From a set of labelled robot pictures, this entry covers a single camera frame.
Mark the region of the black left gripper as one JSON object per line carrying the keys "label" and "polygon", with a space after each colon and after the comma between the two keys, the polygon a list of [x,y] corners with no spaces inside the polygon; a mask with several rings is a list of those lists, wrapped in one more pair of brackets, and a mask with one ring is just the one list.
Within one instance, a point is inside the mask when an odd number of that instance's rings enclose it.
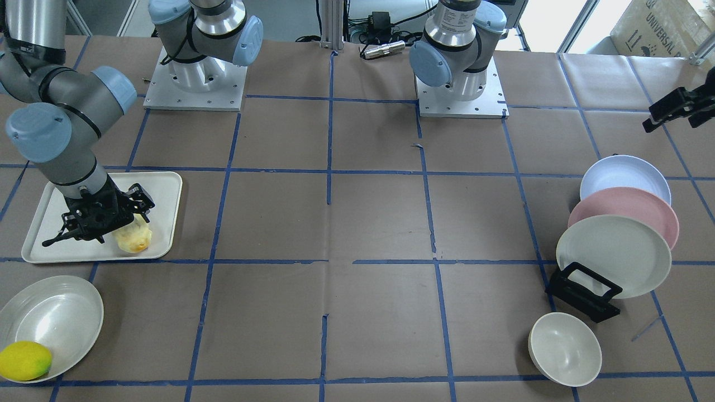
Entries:
{"label": "black left gripper", "polygon": [[698,128],[714,116],[714,73],[708,72],[704,84],[694,90],[678,87],[649,107],[649,118],[642,122],[646,133],[665,122],[687,117]]}

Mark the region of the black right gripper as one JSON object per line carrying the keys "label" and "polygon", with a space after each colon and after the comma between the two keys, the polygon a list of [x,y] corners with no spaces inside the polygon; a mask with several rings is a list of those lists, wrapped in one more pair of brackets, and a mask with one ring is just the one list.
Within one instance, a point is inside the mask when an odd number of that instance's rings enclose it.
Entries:
{"label": "black right gripper", "polygon": [[115,185],[105,185],[96,194],[81,191],[79,199],[64,198],[68,212],[62,214],[62,227],[57,235],[42,242],[49,247],[61,240],[97,240],[104,242],[104,235],[126,226],[138,214],[146,223],[148,214],[156,204],[140,184],[133,184],[123,193]]}

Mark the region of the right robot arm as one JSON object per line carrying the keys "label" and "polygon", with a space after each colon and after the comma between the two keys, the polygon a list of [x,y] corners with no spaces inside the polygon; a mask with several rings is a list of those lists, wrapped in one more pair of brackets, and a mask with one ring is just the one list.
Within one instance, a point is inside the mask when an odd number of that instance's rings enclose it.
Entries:
{"label": "right robot arm", "polygon": [[[65,66],[65,1],[3,1],[2,93],[25,107],[5,124],[10,142],[61,192],[68,208],[59,232],[43,242],[97,240],[147,222],[154,207],[139,184],[122,191],[92,151],[136,101],[120,71],[100,66],[82,74]],[[163,42],[163,63],[206,66],[214,59],[249,66],[264,26],[241,1],[150,1],[148,13]]]}

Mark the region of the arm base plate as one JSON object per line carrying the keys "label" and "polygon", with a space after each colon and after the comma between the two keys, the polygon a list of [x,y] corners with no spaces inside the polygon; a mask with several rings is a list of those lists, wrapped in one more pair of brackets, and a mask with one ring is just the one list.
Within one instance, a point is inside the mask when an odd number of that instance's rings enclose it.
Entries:
{"label": "arm base plate", "polygon": [[193,64],[160,62],[161,50],[143,106],[175,111],[239,112],[242,108],[247,66],[207,57]]}
{"label": "arm base plate", "polygon": [[414,79],[422,117],[505,119],[510,112],[494,59],[486,70],[461,72],[455,81],[430,87]]}

